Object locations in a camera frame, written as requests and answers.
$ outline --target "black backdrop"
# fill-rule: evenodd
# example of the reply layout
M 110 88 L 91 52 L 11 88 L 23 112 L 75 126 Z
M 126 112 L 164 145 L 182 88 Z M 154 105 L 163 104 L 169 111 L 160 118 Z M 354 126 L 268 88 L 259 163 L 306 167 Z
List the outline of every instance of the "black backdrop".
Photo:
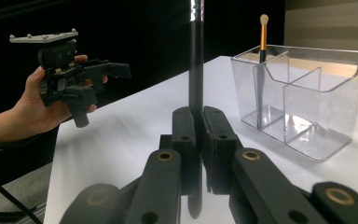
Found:
M 38 66 L 35 44 L 10 44 L 10 35 L 70 32 L 76 28 L 78 54 L 90 59 L 128 63 L 131 79 L 111 79 L 99 95 L 99 106 L 141 91 L 185 72 L 190 55 L 190 0 L 38 0 L 28 7 L 0 12 L 0 112 L 10 109 L 23 92 L 25 79 Z M 284 1 L 205 0 L 205 61 L 234 56 L 259 45 L 260 15 L 268 14 L 268 43 L 283 43 Z M 13 164 L 2 163 L 7 182 L 51 161 L 55 133 L 33 149 L 17 150 Z M 18 169 L 19 163 L 27 165 Z

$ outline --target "human hand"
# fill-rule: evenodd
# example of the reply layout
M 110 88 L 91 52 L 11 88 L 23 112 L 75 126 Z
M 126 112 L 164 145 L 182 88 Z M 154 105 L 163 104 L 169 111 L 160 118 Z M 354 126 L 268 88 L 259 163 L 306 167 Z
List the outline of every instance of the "human hand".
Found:
M 75 57 L 75 63 L 85 62 L 86 60 L 86 55 Z M 15 115 L 19 128 L 18 131 L 21 135 L 28 137 L 50 131 L 71 117 L 71 111 L 68 105 L 62 101 L 54 102 L 48 107 L 44 106 L 39 95 L 39 87 L 44 76 L 45 71 L 40 66 L 28 76 L 22 97 L 11 109 Z M 103 77 L 103 83 L 106 81 L 107 77 Z M 84 85 L 91 86 L 91 80 L 87 80 Z M 89 113 L 96 109 L 96 105 L 87 106 Z

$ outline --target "white table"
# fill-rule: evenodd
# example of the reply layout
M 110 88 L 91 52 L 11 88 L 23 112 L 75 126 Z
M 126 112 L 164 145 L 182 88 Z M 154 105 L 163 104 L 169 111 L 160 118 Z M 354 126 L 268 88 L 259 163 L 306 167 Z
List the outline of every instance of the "white table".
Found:
M 45 223 L 59 223 L 75 197 L 90 185 L 121 189 L 141 176 L 160 136 L 172 133 L 173 110 L 187 106 L 187 99 L 188 72 L 98 109 L 89 114 L 86 128 L 78 129 L 73 121 L 62 124 Z M 294 185 L 310 191 L 317 182 L 334 181 L 358 192 L 358 121 L 352 143 L 328 161 L 311 161 L 240 121 L 230 58 L 223 56 L 204 65 L 204 105 L 225 112 L 244 146 L 263 150 Z M 205 184 L 198 219 L 190 217 L 186 205 L 182 197 L 181 223 L 234 223 L 228 196 L 208 193 Z

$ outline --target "transparent container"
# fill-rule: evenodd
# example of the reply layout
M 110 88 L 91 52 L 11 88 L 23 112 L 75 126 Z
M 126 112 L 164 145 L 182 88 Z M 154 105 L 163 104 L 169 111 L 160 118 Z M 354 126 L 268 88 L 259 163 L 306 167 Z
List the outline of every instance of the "transparent container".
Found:
M 358 51 L 267 46 L 231 58 L 241 120 L 324 161 L 351 140 L 358 111 Z

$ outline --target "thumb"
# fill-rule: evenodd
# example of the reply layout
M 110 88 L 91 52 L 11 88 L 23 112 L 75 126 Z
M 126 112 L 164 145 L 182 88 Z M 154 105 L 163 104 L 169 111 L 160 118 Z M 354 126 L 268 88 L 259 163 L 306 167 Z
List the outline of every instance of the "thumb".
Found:
M 29 97 L 38 96 L 40 91 L 39 87 L 44 76 L 45 71 L 43 68 L 41 66 L 37 67 L 36 70 L 34 70 L 34 72 L 27 78 L 24 94 Z

